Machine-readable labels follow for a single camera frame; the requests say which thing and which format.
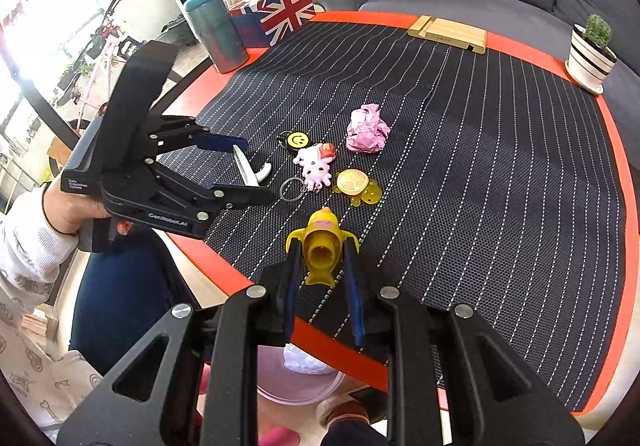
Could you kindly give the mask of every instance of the potted plant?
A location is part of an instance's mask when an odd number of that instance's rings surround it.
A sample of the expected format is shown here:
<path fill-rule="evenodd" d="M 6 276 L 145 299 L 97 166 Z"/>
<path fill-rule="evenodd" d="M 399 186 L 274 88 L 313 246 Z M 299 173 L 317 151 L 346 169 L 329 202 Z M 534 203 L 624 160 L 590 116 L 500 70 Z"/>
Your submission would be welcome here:
<path fill-rule="evenodd" d="M 589 16 L 586 28 L 574 25 L 565 65 L 571 77 L 590 92 L 602 93 L 602 82 L 616 64 L 610 42 L 611 27 L 597 14 Z"/>

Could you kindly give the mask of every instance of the yellow turtle keychain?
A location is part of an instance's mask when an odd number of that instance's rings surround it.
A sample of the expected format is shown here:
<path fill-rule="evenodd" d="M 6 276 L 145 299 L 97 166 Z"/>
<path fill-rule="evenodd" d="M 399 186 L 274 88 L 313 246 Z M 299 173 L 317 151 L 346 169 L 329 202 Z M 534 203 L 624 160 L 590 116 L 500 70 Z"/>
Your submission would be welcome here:
<path fill-rule="evenodd" d="M 370 179 L 363 171 L 349 168 L 341 171 L 335 181 L 334 192 L 344 193 L 352 206 L 360 206 L 360 201 L 376 204 L 382 198 L 382 190 L 375 179 Z"/>

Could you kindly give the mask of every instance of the union jack tissue box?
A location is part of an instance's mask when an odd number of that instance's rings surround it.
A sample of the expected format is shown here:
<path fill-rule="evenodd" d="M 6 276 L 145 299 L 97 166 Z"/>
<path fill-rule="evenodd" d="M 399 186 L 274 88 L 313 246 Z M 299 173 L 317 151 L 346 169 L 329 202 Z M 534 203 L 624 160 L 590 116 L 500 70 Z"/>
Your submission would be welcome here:
<path fill-rule="evenodd" d="M 229 12 L 244 45 L 270 47 L 316 14 L 313 0 L 258 0 L 241 2 Z"/>

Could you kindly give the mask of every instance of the red table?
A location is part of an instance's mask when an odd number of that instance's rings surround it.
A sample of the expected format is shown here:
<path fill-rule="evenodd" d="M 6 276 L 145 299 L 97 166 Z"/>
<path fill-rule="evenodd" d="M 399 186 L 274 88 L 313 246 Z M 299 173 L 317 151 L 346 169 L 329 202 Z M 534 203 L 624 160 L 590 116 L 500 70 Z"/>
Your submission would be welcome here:
<path fill-rule="evenodd" d="M 312 22 L 352 22 L 409 28 L 414 24 L 415 20 L 417 20 L 417 16 L 407 14 L 349 11 L 318 14 Z M 513 57 L 530 62 L 568 81 L 572 80 L 566 73 L 562 62 L 520 42 L 504 38 L 497 34 L 488 33 L 486 46 L 490 49 L 510 54 Z M 266 49 L 249 49 L 250 59 L 246 64 L 248 65 L 257 60 L 265 50 Z M 184 91 L 165 113 L 196 116 L 204 106 L 209 103 L 212 97 L 217 95 L 217 93 L 225 87 L 232 75 L 233 73 L 218 74 L 214 67 L 209 68 L 193 85 Z M 609 109 L 602 96 L 597 96 L 595 101 L 602 113 L 609 133 L 626 204 L 626 280 L 623 288 L 620 312 L 616 321 L 616 328 L 602 372 L 584 411 L 575 415 L 583 415 L 590 412 L 602 399 L 611 382 L 629 330 L 636 296 L 638 275 L 638 216 L 631 175 L 625 151 Z M 204 242 L 177 235 L 169 235 L 169 237 L 185 256 L 228 296 L 252 284 L 250 280 L 233 268 Z M 345 347 L 300 318 L 296 319 L 292 341 L 300 348 L 306 350 L 306 352 L 309 352 L 341 372 L 371 386 L 386 390 L 386 367 L 384 365 L 357 353 L 355 350 Z M 446 395 L 444 391 L 439 390 L 439 395 L 441 406 L 446 408 Z"/>

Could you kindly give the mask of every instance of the crumpled pink paper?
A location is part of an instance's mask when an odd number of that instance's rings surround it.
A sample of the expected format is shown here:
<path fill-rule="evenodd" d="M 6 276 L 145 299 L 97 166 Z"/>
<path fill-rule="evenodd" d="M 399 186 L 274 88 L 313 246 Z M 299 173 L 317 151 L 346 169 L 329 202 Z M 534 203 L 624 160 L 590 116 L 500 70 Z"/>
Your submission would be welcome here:
<path fill-rule="evenodd" d="M 379 152 L 385 147 L 391 129 L 380 119 L 379 105 L 370 103 L 351 113 L 347 127 L 347 149 L 352 152 Z"/>

